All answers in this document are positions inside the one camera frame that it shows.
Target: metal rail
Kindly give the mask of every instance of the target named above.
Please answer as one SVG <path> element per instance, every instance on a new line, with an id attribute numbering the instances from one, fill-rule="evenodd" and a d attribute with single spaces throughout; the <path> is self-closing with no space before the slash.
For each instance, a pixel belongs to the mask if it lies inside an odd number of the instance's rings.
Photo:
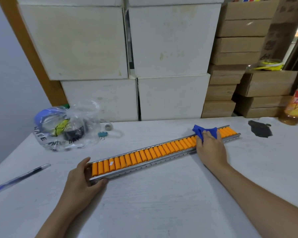
<path id="1" fill-rule="evenodd" d="M 240 135 L 241 134 L 238 133 L 238 134 L 235 134 L 235 135 L 232 135 L 232 136 L 223 138 L 222 139 L 223 140 L 223 143 L 226 143 L 226 142 L 229 142 L 229 141 L 238 139 Z M 103 159 L 103 160 L 98 160 L 98 161 L 95 161 L 95 162 L 92 162 L 92 163 L 98 163 L 100 161 L 108 160 L 108 159 L 111 159 L 111 158 L 124 156 L 124 155 L 131 154 L 131 153 L 134 153 L 134 152 L 137 152 L 137 151 L 140 151 L 140 150 L 144 150 L 144 149 L 148 149 L 148 148 L 153 148 L 155 146 L 159 146 L 159 145 L 162 145 L 162 144 L 170 143 L 170 142 L 173 142 L 173 141 L 176 141 L 176 140 L 181 140 L 181 139 L 188 138 L 188 137 L 191 137 L 191 136 L 195 136 L 195 134 L 194 135 L 185 136 L 185 137 L 182 137 L 182 138 L 179 138 L 179 139 L 175 139 L 175 140 L 170 140 L 170 141 L 167 141 L 167 142 L 164 142 L 164 143 L 160 143 L 160 144 L 156 144 L 156 145 L 153 145 L 153 146 L 148 146 L 146 148 L 136 149 L 136 150 L 131 151 L 131 152 L 128 152 L 128 153 L 124 153 L 124 154 L 121 154 L 121 155 L 113 156 L 113 157 L 106 158 L 106 159 Z M 119 177 L 119 176 L 122 176 L 122 175 L 126 175 L 126 174 L 129 174 L 129 173 L 134 172 L 134 171 L 137 171 L 137 170 L 141 170 L 141 169 L 144 169 L 144 168 L 147 168 L 147 167 L 156 165 L 156 164 L 160 164 L 160 163 L 165 162 L 165 161 L 174 160 L 176 158 L 179 158 L 179 157 L 182 157 L 182 156 L 185 156 L 185 155 L 193 154 L 195 152 L 196 152 L 196 147 L 187 148 L 185 150 L 182 150 L 182 151 L 179 151 L 179 152 L 175 152 L 175 153 L 172 153 L 172 154 L 169 154 L 169 155 L 165 155 L 165 156 L 162 156 L 160 158 L 152 159 L 150 161 L 145 161 L 145 162 L 140 163 L 140 164 L 135 164 L 135 165 L 132 165 L 132 166 L 123 168 L 123 169 L 115 170 L 115 171 L 112 171 L 112 172 L 109 172 L 109 173 L 100 175 L 100 176 L 92 177 L 92 178 L 89 179 L 89 181 L 91 183 L 96 183 L 96 182 L 98 182 L 99 180 L 101 180 L 103 178 L 113 179 L 113 178 L 116 178 L 116 177 Z"/>

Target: white table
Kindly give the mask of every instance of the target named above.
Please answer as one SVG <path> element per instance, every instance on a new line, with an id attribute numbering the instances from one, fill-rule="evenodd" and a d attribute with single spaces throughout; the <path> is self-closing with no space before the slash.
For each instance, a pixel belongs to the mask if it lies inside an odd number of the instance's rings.
<path id="1" fill-rule="evenodd" d="M 298 126 L 274 118 L 259 122 L 271 124 L 273 136 L 255 136 L 243 117 L 115 123 L 117 132 L 110 135 L 117 137 L 69 152 L 46 151 L 30 135 L 0 164 L 0 184 L 45 163 L 52 166 L 0 192 L 0 237 L 33 238 L 59 200 L 67 173 L 83 158 L 99 160 L 176 139 L 189 135 L 194 124 L 231 125 L 240 132 L 239 140 L 226 144 L 232 166 L 298 206 Z M 111 180 L 102 196 L 71 224 L 67 237 L 259 235 L 194 154 Z"/>

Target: perforated metal rail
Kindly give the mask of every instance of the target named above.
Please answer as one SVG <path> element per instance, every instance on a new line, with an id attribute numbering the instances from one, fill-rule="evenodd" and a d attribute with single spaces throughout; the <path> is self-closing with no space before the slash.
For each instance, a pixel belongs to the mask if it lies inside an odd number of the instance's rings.
<path id="1" fill-rule="evenodd" d="M 241 135 L 240 133 L 236 133 L 232 130 L 229 125 L 220 127 L 218 130 L 220 131 L 224 143 L 238 139 Z M 156 164 L 193 154 L 195 152 L 196 135 L 190 135 L 137 149 L 118 156 L 90 163 L 92 177 L 89 181 L 91 183 L 96 183 L 103 178 L 113 179 Z"/>

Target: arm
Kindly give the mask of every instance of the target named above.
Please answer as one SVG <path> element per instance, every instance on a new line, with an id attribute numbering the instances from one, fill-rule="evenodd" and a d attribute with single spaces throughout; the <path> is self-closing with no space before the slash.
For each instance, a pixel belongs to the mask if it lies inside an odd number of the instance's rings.
<path id="1" fill-rule="evenodd" d="M 100 180 L 94 186 L 88 186 L 85 179 L 85 166 L 90 160 L 82 160 L 68 174 L 64 191 L 55 209 L 45 221 L 35 238 L 62 238 L 74 218 L 86 208 L 93 197 L 107 184 Z"/>
<path id="2" fill-rule="evenodd" d="M 233 196 L 263 238 L 298 237 L 298 207 L 253 183 L 234 168 L 217 133 L 215 139 L 203 132 L 204 143 L 197 138 L 197 153 L 203 164 Z"/>

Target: wooden frame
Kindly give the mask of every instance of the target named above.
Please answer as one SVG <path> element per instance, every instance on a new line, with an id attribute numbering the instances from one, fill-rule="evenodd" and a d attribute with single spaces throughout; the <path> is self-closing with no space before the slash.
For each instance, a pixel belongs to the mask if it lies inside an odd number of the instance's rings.
<path id="1" fill-rule="evenodd" d="M 51 105 L 60 106 L 67 104 L 68 102 L 60 81 L 51 81 L 44 69 L 20 15 L 17 0 L 0 0 L 0 6 Z"/>

